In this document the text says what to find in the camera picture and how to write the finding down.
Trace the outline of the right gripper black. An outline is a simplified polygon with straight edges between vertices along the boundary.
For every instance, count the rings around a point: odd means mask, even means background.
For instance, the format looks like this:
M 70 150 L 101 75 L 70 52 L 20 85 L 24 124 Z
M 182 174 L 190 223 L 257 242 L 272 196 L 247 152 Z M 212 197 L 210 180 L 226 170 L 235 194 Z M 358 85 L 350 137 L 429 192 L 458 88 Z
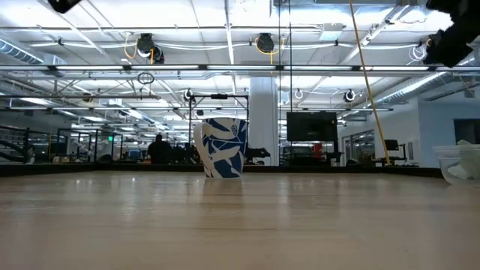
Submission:
M 480 0 L 427 0 L 425 6 L 448 14 L 454 24 L 429 36 L 424 63 L 452 68 L 473 51 L 469 44 L 480 26 Z

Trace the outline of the green sweetener packet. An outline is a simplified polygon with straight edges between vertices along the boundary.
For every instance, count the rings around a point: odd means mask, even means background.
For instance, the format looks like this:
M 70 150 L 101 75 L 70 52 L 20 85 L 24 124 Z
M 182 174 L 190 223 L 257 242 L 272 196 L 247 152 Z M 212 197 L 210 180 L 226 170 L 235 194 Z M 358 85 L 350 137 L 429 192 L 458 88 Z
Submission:
M 460 166 L 469 177 L 480 179 L 480 145 L 471 144 L 466 140 L 458 141 L 457 145 Z

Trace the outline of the clear plastic bowl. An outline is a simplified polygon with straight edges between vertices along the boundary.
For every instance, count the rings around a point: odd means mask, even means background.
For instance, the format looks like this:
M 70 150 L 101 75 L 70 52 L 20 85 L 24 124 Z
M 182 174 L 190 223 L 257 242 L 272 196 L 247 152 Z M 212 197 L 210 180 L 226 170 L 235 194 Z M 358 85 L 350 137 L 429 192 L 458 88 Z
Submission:
M 457 145 L 434 146 L 441 173 L 450 185 L 480 188 L 480 145 L 460 141 Z

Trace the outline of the white sweetener packet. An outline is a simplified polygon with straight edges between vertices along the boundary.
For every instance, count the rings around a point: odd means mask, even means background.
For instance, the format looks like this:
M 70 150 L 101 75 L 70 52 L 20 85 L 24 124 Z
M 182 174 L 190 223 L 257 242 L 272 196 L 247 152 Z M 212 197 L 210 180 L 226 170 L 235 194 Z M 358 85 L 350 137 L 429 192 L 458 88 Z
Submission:
M 468 180 L 470 175 L 464 170 L 464 168 L 458 164 L 450 166 L 448 168 L 448 173 L 456 178 Z

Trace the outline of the black monitor screen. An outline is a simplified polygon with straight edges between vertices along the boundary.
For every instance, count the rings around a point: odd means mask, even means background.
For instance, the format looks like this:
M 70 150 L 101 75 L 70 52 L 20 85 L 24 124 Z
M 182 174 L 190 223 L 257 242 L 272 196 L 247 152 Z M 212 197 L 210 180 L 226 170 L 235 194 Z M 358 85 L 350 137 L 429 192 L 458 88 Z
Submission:
M 335 142 L 338 120 L 334 112 L 288 112 L 286 140 L 289 142 Z

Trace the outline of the person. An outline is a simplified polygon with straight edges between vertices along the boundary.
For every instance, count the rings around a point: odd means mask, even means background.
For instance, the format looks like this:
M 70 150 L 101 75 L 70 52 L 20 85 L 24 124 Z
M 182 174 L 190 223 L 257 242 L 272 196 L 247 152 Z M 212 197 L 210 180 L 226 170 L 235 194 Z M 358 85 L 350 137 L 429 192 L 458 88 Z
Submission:
M 147 154 L 150 157 L 152 164 L 169 164 L 171 157 L 171 145 L 163 141 L 161 134 L 155 137 L 154 142 L 148 146 Z

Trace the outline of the blue and white mug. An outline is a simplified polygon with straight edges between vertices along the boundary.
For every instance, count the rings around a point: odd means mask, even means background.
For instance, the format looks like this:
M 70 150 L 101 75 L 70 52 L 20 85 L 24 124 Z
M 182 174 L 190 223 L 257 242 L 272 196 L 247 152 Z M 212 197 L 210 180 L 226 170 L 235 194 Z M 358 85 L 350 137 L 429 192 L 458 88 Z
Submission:
M 247 148 L 248 123 L 238 118 L 207 118 L 195 125 L 193 140 L 207 179 L 239 179 Z

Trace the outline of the black aluminium table frame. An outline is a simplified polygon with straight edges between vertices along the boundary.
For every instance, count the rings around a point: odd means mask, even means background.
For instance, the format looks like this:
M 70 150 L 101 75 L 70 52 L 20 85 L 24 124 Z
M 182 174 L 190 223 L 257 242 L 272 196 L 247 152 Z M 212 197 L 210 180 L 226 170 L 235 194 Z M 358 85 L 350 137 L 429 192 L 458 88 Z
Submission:
M 203 166 L 193 164 L 151 165 L 140 163 L 60 163 L 60 164 L 0 164 L 0 177 L 30 176 L 58 173 L 83 173 L 93 171 L 135 171 L 135 172 L 173 172 L 201 173 Z M 441 179 L 443 174 L 438 168 L 419 168 L 411 166 L 387 167 L 315 167 L 315 166 L 253 166 L 248 165 L 244 173 L 333 173 L 333 174 L 394 174 Z

